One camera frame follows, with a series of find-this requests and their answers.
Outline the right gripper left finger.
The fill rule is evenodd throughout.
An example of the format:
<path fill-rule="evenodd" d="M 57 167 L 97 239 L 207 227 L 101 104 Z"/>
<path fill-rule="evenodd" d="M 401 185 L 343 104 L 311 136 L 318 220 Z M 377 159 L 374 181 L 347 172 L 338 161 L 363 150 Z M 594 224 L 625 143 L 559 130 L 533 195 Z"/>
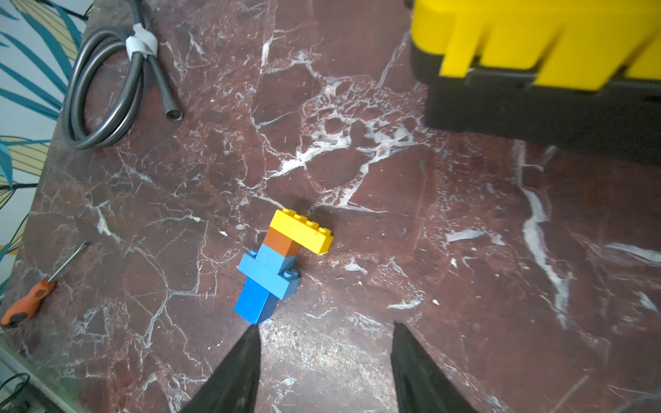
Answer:
<path fill-rule="evenodd" d="M 260 331 L 251 325 L 181 412 L 254 412 L 260 372 Z"/>

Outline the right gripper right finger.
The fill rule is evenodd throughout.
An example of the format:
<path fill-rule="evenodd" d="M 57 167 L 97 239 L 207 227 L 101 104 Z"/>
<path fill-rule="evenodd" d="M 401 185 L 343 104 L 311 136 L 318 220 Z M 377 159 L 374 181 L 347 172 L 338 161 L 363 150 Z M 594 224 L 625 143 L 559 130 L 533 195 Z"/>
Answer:
<path fill-rule="evenodd" d="M 477 412 L 399 322 L 394 323 L 391 363 L 399 412 Z"/>

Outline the dark blue square lego brick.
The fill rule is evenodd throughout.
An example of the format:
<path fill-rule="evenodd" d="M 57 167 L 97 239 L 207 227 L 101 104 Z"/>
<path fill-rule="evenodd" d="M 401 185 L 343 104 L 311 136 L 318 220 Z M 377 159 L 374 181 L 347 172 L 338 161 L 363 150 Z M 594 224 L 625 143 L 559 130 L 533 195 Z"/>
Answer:
<path fill-rule="evenodd" d="M 251 325 L 259 325 L 272 316 L 278 301 L 266 288 L 247 278 L 234 311 Z"/>

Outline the light blue long lego brick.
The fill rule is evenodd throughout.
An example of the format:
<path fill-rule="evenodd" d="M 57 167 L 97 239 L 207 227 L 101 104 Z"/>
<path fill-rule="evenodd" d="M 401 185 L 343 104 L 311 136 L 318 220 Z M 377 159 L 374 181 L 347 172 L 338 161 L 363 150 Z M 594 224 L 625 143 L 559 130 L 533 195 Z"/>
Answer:
<path fill-rule="evenodd" d="M 285 271 L 282 275 L 278 275 L 261 265 L 256 260 L 256 254 L 258 254 L 258 251 L 250 251 L 244 254 L 239 263 L 239 271 L 266 288 L 280 300 L 294 295 L 300 285 L 300 273 L 295 268 L 292 268 Z"/>

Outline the orange square lego brick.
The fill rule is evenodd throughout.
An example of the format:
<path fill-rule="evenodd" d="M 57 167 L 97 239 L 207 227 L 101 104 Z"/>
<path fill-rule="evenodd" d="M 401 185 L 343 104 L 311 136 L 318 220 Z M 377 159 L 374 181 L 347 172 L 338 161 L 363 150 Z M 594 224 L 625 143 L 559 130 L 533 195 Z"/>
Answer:
<path fill-rule="evenodd" d="M 301 251 L 300 244 L 272 227 L 268 229 L 263 244 L 282 256 L 297 256 Z"/>

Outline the yellow long lego brick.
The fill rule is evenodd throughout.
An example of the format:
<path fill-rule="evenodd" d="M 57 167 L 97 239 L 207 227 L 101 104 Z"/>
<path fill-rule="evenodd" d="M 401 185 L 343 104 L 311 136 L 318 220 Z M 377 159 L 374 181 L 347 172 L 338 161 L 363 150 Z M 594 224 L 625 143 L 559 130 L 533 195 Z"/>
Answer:
<path fill-rule="evenodd" d="M 287 208 L 275 212 L 270 227 L 319 256 L 329 251 L 333 241 L 330 229 Z"/>

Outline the light blue square lego brick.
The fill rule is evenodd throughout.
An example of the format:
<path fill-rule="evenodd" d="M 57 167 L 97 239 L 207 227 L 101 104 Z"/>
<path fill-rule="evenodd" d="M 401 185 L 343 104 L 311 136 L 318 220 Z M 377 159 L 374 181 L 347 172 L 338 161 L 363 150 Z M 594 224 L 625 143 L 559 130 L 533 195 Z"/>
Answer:
<path fill-rule="evenodd" d="M 278 275 L 282 275 L 285 271 L 294 268 L 294 263 L 297 255 L 284 256 L 283 254 L 273 250 L 265 243 L 262 243 L 256 254 L 256 260 L 269 270 L 274 271 Z"/>

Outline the yellow black toolbox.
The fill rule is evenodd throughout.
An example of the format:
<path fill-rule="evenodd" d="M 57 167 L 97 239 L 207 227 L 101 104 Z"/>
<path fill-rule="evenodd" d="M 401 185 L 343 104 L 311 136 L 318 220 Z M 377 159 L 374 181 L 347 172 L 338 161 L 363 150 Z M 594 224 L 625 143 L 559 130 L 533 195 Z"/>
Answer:
<path fill-rule="evenodd" d="M 659 2 L 407 7 L 427 127 L 659 164 Z"/>

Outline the aluminium front rail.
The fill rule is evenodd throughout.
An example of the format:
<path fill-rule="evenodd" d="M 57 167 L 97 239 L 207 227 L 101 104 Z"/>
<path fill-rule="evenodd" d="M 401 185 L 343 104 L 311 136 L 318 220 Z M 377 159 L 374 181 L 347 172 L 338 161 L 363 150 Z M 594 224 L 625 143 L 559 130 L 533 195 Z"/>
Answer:
<path fill-rule="evenodd" d="M 1 342 L 1 411 L 87 412 L 5 342 Z"/>

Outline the orange handled screwdriver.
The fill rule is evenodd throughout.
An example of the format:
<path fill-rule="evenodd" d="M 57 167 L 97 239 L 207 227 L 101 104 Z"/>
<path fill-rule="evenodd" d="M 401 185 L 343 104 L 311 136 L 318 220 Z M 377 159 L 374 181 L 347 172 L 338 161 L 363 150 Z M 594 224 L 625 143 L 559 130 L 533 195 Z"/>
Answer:
<path fill-rule="evenodd" d="M 53 292 L 57 280 L 65 274 L 71 264 L 83 254 L 90 244 L 90 242 L 82 243 L 50 277 L 40 280 L 24 297 L 16 301 L 1 318 L 3 328 L 17 328 L 30 320 L 37 313 L 42 301 Z"/>

